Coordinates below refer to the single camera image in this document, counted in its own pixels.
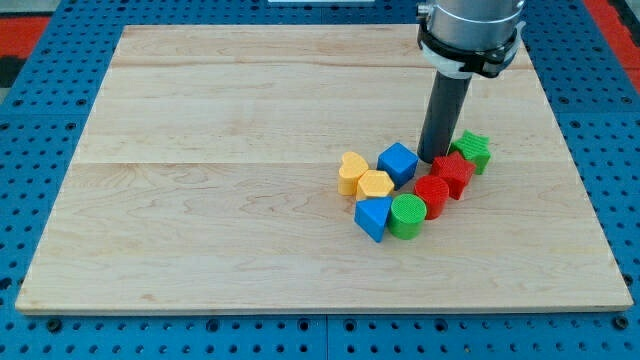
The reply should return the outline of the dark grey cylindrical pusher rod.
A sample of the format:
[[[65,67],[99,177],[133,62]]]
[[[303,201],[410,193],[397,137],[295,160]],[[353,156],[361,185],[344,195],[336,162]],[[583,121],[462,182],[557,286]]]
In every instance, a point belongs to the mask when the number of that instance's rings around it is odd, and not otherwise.
[[[436,73],[417,149],[425,163],[448,153],[470,82]]]

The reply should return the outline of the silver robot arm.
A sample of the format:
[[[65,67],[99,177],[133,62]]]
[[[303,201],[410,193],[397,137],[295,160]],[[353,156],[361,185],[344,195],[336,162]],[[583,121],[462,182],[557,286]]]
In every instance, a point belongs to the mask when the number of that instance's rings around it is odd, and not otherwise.
[[[520,0],[417,4],[417,44],[436,69],[417,149],[422,161],[447,154],[472,77],[495,78],[514,60],[524,6]]]

